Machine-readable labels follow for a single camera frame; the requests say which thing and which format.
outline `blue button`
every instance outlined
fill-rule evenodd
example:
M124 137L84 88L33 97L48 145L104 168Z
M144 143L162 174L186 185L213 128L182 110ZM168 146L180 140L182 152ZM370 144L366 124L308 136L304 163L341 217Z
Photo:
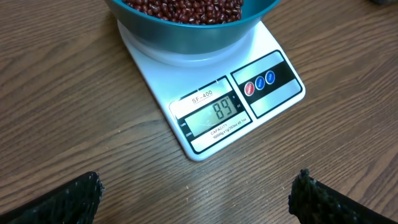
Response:
M266 82L271 85L275 82L275 73L273 71L268 71L266 74Z
M262 90L266 85L266 81L263 77L256 78L256 89Z

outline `adzuki bean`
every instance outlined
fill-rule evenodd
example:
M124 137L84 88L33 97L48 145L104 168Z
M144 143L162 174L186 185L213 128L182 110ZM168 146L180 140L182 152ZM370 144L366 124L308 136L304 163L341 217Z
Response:
M129 7L165 21L211 25L239 21L243 0L123 0Z

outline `digital kitchen scale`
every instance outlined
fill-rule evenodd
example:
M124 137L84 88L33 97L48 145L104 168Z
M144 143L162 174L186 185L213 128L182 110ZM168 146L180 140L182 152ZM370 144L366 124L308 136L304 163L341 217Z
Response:
M186 155L202 161L291 107L305 87L262 22L235 44L184 55L119 30Z

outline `teal bowl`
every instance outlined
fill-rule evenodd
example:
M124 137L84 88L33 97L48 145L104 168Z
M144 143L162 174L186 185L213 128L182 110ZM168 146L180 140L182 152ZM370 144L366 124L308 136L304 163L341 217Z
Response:
M119 20L141 43L178 54L204 54L227 47L253 28L279 0L245 0L242 19L216 25L191 25L148 16L122 0L105 0Z

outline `wooden table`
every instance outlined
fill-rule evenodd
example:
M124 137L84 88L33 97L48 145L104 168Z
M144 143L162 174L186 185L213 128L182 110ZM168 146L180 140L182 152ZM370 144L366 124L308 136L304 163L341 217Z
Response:
M285 0L264 22L303 101L187 159L103 1L0 5L0 213L93 170L96 223L298 223L300 169L398 221L398 6Z

